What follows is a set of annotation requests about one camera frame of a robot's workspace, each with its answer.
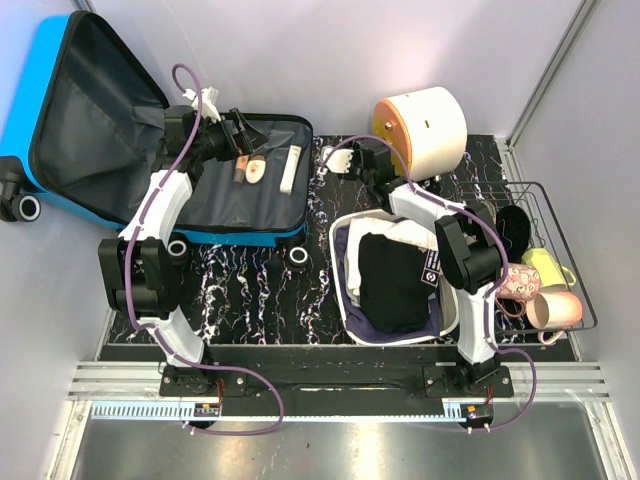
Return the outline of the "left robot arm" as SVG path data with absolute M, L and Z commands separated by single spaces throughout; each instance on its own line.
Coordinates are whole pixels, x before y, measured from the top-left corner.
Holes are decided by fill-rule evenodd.
M 162 382 L 187 395 L 203 396 L 223 383 L 211 367 L 204 341 L 181 310 L 173 235 L 209 160 L 235 161 L 264 145 L 266 136 L 232 109 L 218 120 L 201 107 L 173 106 L 164 112 L 148 190 L 128 225 L 115 239 L 102 241 L 98 256 L 109 306 L 145 331 L 167 360 Z

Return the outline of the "white rectangular tube box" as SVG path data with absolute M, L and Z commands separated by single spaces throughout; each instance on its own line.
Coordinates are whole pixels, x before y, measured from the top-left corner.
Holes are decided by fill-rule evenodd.
M 281 193 L 287 195 L 292 193 L 300 154 L 300 146 L 291 145 L 289 147 L 279 187 Z

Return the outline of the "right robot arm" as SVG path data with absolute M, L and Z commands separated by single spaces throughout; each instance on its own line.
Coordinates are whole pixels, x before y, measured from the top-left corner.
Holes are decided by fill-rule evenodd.
M 456 290 L 459 318 L 454 384 L 466 396 L 476 396 L 498 375 L 500 353 L 495 339 L 496 292 L 507 275 L 508 259 L 488 208 L 445 200 L 418 186 L 408 166 L 396 174 L 392 156 L 399 151 L 373 135 L 351 136 L 338 144 L 352 159 L 342 173 L 359 178 L 389 214 L 432 230 L 437 238 L 440 267 Z

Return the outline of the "cream cylindrical drawer box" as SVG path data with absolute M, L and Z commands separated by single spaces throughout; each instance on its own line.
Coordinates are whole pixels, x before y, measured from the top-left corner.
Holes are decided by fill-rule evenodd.
M 381 99 L 374 107 L 373 134 L 393 145 L 396 173 L 408 168 L 423 181 L 457 168 L 465 153 L 467 125 L 461 106 L 443 87 Z

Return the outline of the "blue fish-print suitcase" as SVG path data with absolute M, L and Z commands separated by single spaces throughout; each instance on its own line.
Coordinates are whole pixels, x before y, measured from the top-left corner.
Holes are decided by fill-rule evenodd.
M 48 200 L 124 228 L 148 190 L 164 112 L 173 106 L 101 16 L 75 11 L 38 25 L 1 136 L 1 218 L 32 222 Z M 233 184 L 235 161 L 209 160 L 175 231 L 196 244 L 304 241 L 313 128 L 296 115 L 243 113 L 268 137 L 257 184 Z M 279 191 L 289 147 L 301 147 L 290 195 Z

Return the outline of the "black cloth garment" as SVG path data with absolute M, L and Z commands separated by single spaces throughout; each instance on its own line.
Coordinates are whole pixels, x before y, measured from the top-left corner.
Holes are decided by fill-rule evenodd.
M 382 234 L 361 238 L 359 303 L 374 332 L 389 339 L 439 332 L 440 274 L 429 264 L 431 253 Z

